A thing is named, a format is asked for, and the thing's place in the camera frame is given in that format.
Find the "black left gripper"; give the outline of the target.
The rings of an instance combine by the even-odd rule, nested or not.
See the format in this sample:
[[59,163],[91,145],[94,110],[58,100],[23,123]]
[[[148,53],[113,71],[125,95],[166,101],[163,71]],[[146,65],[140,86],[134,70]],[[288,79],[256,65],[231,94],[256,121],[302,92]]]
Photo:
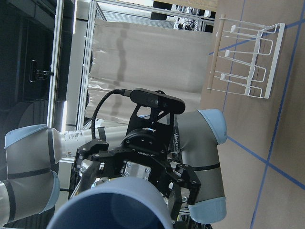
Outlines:
[[181,188],[189,191],[190,198],[196,198],[201,182],[191,166],[177,164],[172,168],[167,158],[166,146],[151,130],[131,131],[121,145],[113,149],[99,138],[80,146],[76,153],[73,169],[81,172],[79,191],[91,189],[97,178],[131,177],[128,164],[143,166],[143,175],[135,177],[149,181],[168,198],[168,209],[176,221],[182,206]]

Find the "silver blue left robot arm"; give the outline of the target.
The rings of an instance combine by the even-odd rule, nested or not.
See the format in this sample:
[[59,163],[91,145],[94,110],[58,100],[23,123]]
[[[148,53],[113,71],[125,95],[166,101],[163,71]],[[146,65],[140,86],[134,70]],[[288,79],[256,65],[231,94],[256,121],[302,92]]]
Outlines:
[[217,147],[227,139],[217,109],[162,118],[156,127],[134,116],[129,125],[58,132],[32,125],[5,136],[7,178],[0,183],[1,225],[43,213],[60,193],[51,169],[73,157],[81,180],[50,229],[173,229],[181,207],[198,223],[226,216]]

